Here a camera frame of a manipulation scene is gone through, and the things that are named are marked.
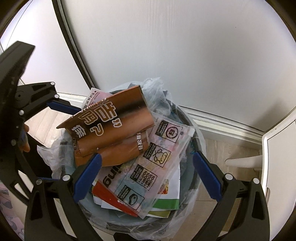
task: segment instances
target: black object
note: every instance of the black object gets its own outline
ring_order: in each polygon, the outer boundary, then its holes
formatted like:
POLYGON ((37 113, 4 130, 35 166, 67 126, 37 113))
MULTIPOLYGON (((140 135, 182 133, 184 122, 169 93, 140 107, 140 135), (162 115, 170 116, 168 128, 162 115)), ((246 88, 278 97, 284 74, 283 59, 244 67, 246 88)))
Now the black object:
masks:
MULTIPOLYGON (((23 123, 47 105, 52 106, 50 103, 54 102, 53 106, 57 109, 62 107, 65 111, 78 111, 69 102, 59 99, 53 82, 17 86, 17 80, 24 73, 33 49, 32 45, 16 42, 0 55, 0 180, 28 206, 26 240, 101 240, 76 204, 86 195, 82 186, 85 183, 89 185, 95 178, 94 173, 100 168, 100 155, 96 154, 87 164, 77 168, 72 177, 67 175, 60 180, 53 180, 48 176, 38 177, 19 150, 18 140, 23 123), (17 167, 34 183, 32 192, 19 177, 17 167), (16 190, 17 183, 28 198, 16 190), (54 198, 60 199, 77 239, 66 234, 54 198)), ((220 193, 221 197, 205 225, 192 240, 269 240, 267 205, 260 184, 238 181, 234 177, 227 179, 230 174, 223 175, 200 152, 194 154, 194 166, 207 189, 212 188, 208 183, 214 180, 216 185, 213 185, 215 188, 210 193, 220 193), (242 202, 231 230, 227 235, 217 238, 237 197, 242 197, 242 202)), ((123 240, 121 234, 115 237, 123 240)))

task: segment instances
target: green stripe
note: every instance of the green stripe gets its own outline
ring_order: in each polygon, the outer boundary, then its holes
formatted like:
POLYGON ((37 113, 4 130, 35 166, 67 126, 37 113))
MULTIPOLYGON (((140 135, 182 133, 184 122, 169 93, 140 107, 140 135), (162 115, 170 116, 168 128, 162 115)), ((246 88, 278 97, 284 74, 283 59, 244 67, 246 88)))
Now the green stripe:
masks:
POLYGON ((177 210, 179 209, 179 199, 158 199, 153 207, 167 210, 177 210))

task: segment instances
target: silver screw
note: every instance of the silver screw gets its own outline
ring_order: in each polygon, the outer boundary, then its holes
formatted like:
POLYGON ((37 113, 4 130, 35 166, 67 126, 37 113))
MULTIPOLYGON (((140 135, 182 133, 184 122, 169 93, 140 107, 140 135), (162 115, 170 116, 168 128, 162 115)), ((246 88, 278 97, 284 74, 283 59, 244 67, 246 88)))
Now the silver screw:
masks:
POLYGON ((65 175, 65 176, 63 176, 63 181, 69 181, 70 180, 70 178, 71 178, 71 176, 70 175, 65 175))
POLYGON ((42 183, 42 179, 39 178, 39 179, 36 180, 37 185, 40 185, 41 183, 42 183))
POLYGON ((13 140, 11 140, 11 145, 13 145, 13 146, 15 146, 16 145, 16 143, 17 143, 17 141, 15 140, 15 139, 13 139, 13 140))
POLYGON ((254 178, 254 179, 253 179, 253 182, 254 182, 255 184, 259 184, 259 183, 260 183, 260 181, 259 181, 258 178, 254 178))
POLYGON ((233 179, 233 176, 232 176, 231 174, 227 173, 227 174, 225 175, 225 178, 226 178, 227 180, 231 181, 231 180, 233 179))

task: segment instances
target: white chair leg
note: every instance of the white chair leg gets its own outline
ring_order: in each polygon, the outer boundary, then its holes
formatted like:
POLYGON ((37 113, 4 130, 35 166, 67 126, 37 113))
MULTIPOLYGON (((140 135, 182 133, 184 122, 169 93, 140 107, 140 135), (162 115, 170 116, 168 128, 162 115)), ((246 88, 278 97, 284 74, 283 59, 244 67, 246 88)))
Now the white chair leg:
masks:
POLYGON ((238 159, 227 159, 226 166, 262 169, 262 155, 238 159))

